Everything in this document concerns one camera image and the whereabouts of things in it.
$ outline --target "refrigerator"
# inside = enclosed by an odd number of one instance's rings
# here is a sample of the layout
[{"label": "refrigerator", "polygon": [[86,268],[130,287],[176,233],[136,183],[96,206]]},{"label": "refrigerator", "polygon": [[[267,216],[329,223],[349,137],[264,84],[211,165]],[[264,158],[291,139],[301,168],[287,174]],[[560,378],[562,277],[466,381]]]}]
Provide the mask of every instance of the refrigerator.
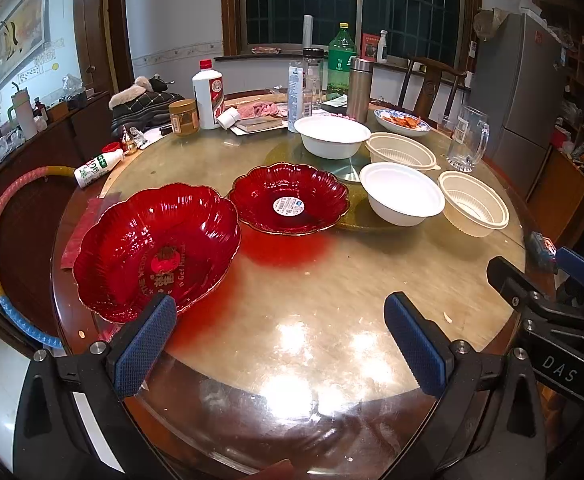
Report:
[{"label": "refrigerator", "polygon": [[542,169],[566,72],[560,43],[527,14],[509,14],[481,42],[468,104],[488,115],[485,156],[526,198]]}]

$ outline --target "fried food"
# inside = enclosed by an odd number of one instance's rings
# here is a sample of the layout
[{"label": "fried food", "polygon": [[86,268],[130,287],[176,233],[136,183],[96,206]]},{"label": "fried food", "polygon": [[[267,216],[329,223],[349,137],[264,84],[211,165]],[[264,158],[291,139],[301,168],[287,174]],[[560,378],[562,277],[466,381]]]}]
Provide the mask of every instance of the fried food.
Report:
[{"label": "fried food", "polygon": [[396,126],[402,126],[403,128],[411,128],[415,130],[419,127],[419,122],[421,118],[414,118],[405,116],[403,118],[400,117],[393,117],[393,116],[386,116],[383,117],[386,121],[390,121],[390,123],[396,124]]}]

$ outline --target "metal screw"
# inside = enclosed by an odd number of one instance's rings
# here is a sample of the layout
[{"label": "metal screw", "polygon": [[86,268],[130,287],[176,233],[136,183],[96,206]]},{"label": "metal screw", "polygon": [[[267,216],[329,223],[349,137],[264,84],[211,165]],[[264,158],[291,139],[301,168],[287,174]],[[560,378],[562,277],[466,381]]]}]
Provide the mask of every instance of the metal screw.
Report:
[{"label": "metal screw", "polygon": [[514,357],[521,361],[525,361],[527,359],[527,352],[522,348],[514,348]]},{"label": "metal screw", "polygon": [[107,348],[107,345],[103,341],[96,341],[96,343],[90,345],[90,353],[101,355],[105,351],[105,348]]},{"label": "metal screw", "polygon": [[467,354],[467,352],[470,351],[470,344],[467,341],[463,341],[462,339],[454,341],[454,343],[452,343],[452,347],[454,351],[459,354]]},{"label": "metal screw", "polygon": [[48,357],[48,351],[47,350],[37,350],[36,352],[34,352],[34,360],[37,363],[40,363],[46,357]]}]

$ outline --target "white plastic bowl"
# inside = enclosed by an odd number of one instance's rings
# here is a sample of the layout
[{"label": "white plastic bowl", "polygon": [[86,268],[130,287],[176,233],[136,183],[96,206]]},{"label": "white plastic bowl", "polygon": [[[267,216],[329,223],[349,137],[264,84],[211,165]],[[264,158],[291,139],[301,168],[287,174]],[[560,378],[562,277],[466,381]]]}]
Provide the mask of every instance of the white plastic bowl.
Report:
[{"label": "white plastic bowl", "polygon": [[363,124],[343,117],[316,115],[294,123],[305,149],[322,158],[349,158],[372,135]]},{"label": "white plastic bowl", "polygon": [[460,171],[445,171],[438,177],[445,196],[445,217],[460,231],[483,238],[509,224],[509,209],[496,191]]},{"label": "white plastic bowl", "polygon": [[365,143],[372,162],[396,162],[419,171],[433,170],[437,158],[420,142],[397,134],[372,134]]},{"label": "white plastic bowl", "polygon": [[[412,117],[419,121],[419,126],[416,129],[405,128],[404,126],[398,126],[398,124],[392,123],[392,121],[387,120],[387,117]],[[424,120],[414,117],[403,112],[397,112],[396,110],[376,110],[374,112],[374,117],[376,117],[377,123],[379,123],[384,128],[387,128],[390,132],[395,134],[403,135],[406,137],[422,137],[428,133],[432,128]]]},{"label": "white plastic bowl", "polygon": [[361,170],[360,177],[372,209],[391,224],[417,225],[445,206],[443,193],[433,180],[402,164],[373,162]]}]

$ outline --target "blue and white plate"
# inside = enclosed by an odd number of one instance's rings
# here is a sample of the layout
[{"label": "blue and white plate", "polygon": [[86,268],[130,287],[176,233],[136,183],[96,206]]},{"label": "blue and white plate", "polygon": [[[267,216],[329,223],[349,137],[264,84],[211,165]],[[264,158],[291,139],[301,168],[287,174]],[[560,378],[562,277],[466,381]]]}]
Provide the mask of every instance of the blue and white plate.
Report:
[{"label": "blue and white plate", "polygon": [[[374,112],[374,116],[382,127],[387,128],[390,132],[394,132],[395,134],[406,137],[422,137],[431,130],[429,124],[423,120],[420,120],[418,117],[414,117],[413,115],[405,114],[403,112],[397,112],[395,110],[376,110]],[[398,124],[394,124],[389,120],[390,117],[397,117],[401,119],[405,117],[411,117],[419,122],[419,126],[414,129],[398,126]]]}]

